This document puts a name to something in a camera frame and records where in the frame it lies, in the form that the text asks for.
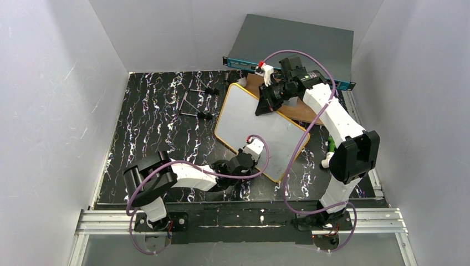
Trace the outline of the yellow framed whiteboard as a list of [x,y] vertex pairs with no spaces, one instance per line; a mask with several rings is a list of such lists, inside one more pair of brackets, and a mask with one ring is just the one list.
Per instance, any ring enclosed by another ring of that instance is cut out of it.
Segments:
[[305,129],[278,111],[255,116],[258,98],[240,85],[229,86],[218,115],[214,135],[233,151],[246,144],[247,136],[262,137],[269,149],[264,175],[280,182]]

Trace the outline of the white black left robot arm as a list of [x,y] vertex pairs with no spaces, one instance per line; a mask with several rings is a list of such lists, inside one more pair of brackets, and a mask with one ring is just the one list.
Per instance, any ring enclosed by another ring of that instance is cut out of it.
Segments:
[[152,229],[166,228],[169,216],[164,195],[172,188],[193,188],[205,192],[218,192],[237,181],[254,176],[254,168],[261,152],[239,149],[230,160],[217,160],[195,166],[190,162],[171,159],[166,151],[144,158],[128,166],[123,178],[128,193],[126,213],[131,216],[137,209],[146,214],[146,224]]

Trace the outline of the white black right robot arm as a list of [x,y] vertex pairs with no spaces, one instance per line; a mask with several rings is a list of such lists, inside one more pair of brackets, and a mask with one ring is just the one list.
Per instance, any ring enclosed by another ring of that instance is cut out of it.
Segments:
[[375,168],[380,137],[376,131],[366,131],[339,103],[332,91],[332,78],[318,70],[307,71],[299,57],[280,61],[282,76],[274,77],[274,68],[259,62],[255,71],[264,82],[259,86],[257,116],[277,111],[282,104],[298,97],[321,120],[332,138],[333,154],[322,163],[331,179],[325,193],[312,212],[300,211],[294,223],[323,227],[340,219],[348,199],[357,184]]

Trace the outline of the white pvc elbow near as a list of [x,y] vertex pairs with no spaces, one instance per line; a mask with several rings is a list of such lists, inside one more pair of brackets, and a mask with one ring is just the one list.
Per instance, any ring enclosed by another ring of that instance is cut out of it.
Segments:
[[325,168],[325,169],[329,168],[329,163],[330,163],[330,160],[333,157],[333,155],[334,155],[334,152],[327,152],[326,153],[325,159],[323,159],[321,161],[322,168]]

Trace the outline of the white pvc elbow far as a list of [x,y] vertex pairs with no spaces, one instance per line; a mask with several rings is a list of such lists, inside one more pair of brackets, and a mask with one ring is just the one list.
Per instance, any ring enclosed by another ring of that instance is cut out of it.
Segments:
[[247,85],[247,80],[246,80],[246,78],[240,78],[240,79],[238,79],[237,84],[239,84],[239,85],[242,86],[242,87],[245,87],[245,86]]

